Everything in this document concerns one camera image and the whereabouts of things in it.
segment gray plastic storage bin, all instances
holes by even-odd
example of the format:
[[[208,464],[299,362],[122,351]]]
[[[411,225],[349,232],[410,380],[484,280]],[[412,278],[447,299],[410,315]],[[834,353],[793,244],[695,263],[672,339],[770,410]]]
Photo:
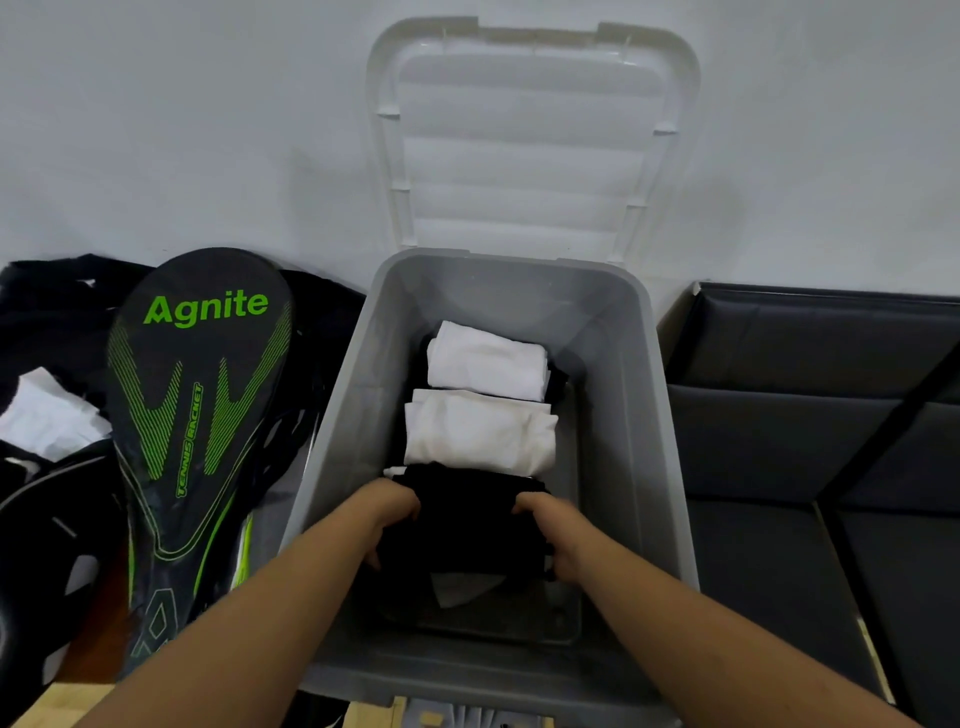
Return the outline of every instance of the gray plastic storage bin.
[[[581,510],[696,587],[649,297],[625,271],[578,261],[423,249],[387,260],[350,342],[283,543],[381,474],[411,357],[444,319],[548,349],[577,392]],[[563,726],[672,725],[649,681],[587,600],[584,607],[581,637],[548,647],[401,630],[351,594],[301,686],[381,705],[407,695],[556,716]]]

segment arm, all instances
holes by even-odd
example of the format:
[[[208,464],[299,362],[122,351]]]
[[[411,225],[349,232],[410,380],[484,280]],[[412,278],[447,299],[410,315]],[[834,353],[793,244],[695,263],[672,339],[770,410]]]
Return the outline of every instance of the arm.
[[[617,638],[691,726],[907,728],[885,702],[636,556],[569,502],[523,493],[554,545],[554,571],[580,584]]]
[[[413,491],[368,483],[164,645],[78,723],[279,725],[365,555],[416,515]]]

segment forearm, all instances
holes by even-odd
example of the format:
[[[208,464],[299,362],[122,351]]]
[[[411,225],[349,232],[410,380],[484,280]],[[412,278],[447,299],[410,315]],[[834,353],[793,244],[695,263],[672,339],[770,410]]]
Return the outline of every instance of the forearm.
[[[369,547],[347,501],[128,677],[81,723],[279,725]]]
[[[582,558],[585,591],[689,725],[916,725],[610,539]]]

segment white wall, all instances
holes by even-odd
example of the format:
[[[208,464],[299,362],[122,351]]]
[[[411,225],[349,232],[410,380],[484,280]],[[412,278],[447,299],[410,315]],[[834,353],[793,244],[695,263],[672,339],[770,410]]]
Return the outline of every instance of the white wall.
[[[365,100],[419,15],[662,27],[701,89],[628,267],[960,294],[956,0],[0,0],[0,258],[233,243],[358,286],[396,250]]]

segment hand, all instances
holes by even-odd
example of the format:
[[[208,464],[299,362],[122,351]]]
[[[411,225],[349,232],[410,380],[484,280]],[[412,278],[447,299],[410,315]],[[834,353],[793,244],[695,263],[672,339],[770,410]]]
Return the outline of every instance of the hand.
[[[523,511],[533,513],[543,536],[553,545],[553,571],[557,578],[580,584],[588,553],[607,537],[573,503],[549,493],[519,494],[514,513]]]
[[[417,494],[385,477],[362,486],[344,505],[358,509],[370,519],[371,533],[364,561],[378,571],[380,559],[376,555],[376,545],[380,543],[383,529],[408,517],[415,520],[420,514]]]

